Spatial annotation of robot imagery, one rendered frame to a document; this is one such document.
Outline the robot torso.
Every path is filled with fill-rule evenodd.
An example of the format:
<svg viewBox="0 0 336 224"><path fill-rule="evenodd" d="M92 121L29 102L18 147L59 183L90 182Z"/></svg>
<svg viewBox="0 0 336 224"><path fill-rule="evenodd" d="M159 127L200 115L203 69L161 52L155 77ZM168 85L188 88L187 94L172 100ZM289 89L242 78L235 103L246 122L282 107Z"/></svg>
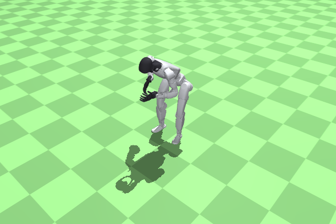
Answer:
<svg viewBox="0 0 336 224"><path fill-rule="evenodd" d="M162 65L161 69L159 69L159 70L158 70L158 68L156 69L156 70L158 70L158 72L153 71L153 73L155 75L157 75L158 77L161 77L161 78L165 79L164 70L167 69L167 68L170 68L174 72L174 74L175 74L175 81L176 81L176 85L177 86L181 86L181 84L183 83L183 80L184 79L186 80L185 75L183 75L182 73L180 73L181 69L179 67L177 67L177 66L175 66L175 65L173 65L171 63L168 63L166 61L163 61L163 60L160 60L160 59L156 59L156 58L152 59L152 62L154 60L160 62L161 65Z"/></svg>

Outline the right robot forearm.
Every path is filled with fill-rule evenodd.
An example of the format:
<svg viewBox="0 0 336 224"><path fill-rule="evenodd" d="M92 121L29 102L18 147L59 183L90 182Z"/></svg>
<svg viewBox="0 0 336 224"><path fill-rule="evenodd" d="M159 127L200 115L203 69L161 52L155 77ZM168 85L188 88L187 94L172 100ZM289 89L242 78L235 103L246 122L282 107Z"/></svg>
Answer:
<svg viewBox="0 0 336 224"><path fill-rule="evenodd" d="M154 79L154 78L153 78L153 73L151 73L151 72L148 72L148 76L149 76L149 75L151 75L151 76L152 76L152 78L151 78L151 81L153 81L153 79Z"/></svg>

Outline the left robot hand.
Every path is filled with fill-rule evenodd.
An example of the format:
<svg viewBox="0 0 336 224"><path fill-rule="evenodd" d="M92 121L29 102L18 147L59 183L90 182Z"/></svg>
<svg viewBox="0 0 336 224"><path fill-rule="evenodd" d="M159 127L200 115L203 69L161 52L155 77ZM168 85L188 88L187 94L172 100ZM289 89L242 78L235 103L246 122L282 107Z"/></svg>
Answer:
<svg viewBox="0 0 336 224"><path fill-rule="evenodd" d="M154 92L150 92L150 91L148 91L148 93L150 93L150 94L146 95L146 94L142 93L145 97L143 97L143 96L141 95L141 97L143 97L143 98L140 97L140 101L142 101L142 102L146 102L146 101L149 101L149 100L151 100L151 99L154 99L154 98L156 97L156 94L157 94L156 91L154 91Z"/></svg>

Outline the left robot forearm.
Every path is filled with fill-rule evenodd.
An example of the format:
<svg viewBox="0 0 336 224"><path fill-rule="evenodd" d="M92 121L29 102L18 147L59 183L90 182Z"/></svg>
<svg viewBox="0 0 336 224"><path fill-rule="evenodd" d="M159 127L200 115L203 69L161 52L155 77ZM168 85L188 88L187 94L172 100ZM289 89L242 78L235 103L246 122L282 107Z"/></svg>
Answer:
<svg viewBox="0 0 336 224"><path fill-rule="evenodd" d="M153 91L154 92L154 91ZM177 96L177 92L173 91L173 92L157 92L156 97L157 99L163 99L163 98L167 98L167 99L171 99Z"/></svg>

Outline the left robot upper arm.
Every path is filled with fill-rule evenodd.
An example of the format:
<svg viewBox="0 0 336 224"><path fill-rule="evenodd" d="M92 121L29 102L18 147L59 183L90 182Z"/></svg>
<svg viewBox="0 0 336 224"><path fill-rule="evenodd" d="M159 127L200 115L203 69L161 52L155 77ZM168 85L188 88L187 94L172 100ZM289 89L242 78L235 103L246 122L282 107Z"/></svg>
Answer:
<svg viewBox="0 0 336 224"><path fill-rule="evenodd" d="M178 88L176 85L174 72L170 68L167 68L164 70L164 76L166 80L168 81L169 86L171 87L170 92L176 91L178 94Z"/></svg>

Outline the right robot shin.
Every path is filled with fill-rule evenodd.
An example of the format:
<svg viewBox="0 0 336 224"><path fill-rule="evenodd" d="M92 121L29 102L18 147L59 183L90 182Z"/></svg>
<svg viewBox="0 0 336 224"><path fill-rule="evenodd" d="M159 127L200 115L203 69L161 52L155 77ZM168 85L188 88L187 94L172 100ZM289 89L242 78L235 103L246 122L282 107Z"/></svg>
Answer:
<svg viewBox="0 0 336 224"><path fill-rule="evenodd" d="M156 113L157 113L157 118L159 119L159 124L161 125L161 127L163 127L166 110L162 111L158 107L156 107Z"/></svg>

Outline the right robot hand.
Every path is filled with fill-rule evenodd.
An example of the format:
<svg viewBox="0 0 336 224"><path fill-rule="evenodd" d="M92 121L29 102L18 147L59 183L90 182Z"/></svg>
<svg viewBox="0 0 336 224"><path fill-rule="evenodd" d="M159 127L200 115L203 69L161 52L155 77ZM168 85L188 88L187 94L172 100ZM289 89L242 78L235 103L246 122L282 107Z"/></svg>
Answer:
<svg viewBox="0 0 336 224"><path fill-rule="evenodd" d="M143 92L144 92L145 94L147 94L147 93L146 93L146 89L147 89L147 87L148 87L149 83L151 82L151 78L152 78L152 76L151 76L151 75L149 75L149 76L148 76L148 78L146 79L146 82L145 82L145 84L144 84L144 87L143 87Z"/></svg>

